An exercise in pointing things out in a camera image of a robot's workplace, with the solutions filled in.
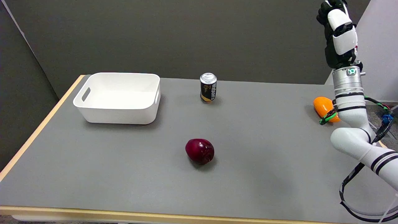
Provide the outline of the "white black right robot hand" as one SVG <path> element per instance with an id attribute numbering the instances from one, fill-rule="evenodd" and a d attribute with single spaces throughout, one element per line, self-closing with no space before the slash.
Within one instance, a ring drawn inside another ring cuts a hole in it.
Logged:
<path id="1" fill-rule="evenodd" d="M 356 25 L 351 20 L 345 0 L 324 0 L 317 14 L 324 27 L 325 57 L 332 69 L 349 67 L 357 58 Z"/>

